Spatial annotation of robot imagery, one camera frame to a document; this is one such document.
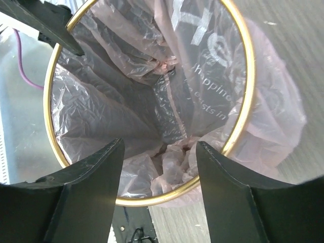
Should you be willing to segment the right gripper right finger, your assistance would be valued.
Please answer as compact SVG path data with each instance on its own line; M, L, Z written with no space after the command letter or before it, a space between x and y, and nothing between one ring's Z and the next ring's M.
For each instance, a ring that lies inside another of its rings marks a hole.
M323 177L274 180L206 142L196 157L211 242L323 242Z

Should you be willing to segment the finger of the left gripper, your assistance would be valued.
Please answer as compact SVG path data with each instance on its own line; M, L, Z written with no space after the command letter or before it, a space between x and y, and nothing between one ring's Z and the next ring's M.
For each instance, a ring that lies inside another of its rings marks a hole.
M36 40L58 43L75 55L84 51L66 29L72 17L70 8L50 2L1 0L1 24L20 31Z

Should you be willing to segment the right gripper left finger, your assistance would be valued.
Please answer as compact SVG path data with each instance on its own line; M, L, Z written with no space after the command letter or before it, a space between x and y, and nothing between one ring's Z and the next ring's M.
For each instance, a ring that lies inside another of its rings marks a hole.
M125 144L37 179L1 185L1 242L107 242Z

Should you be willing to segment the pink plastic trash bag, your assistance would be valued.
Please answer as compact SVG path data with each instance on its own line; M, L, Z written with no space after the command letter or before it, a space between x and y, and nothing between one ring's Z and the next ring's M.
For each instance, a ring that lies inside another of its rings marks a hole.
M122 138L119 206L200 200L198 142L274 177L300 141L300 92L232 1L87 1L67 28L84 55L54 48L49 141L67 167Z

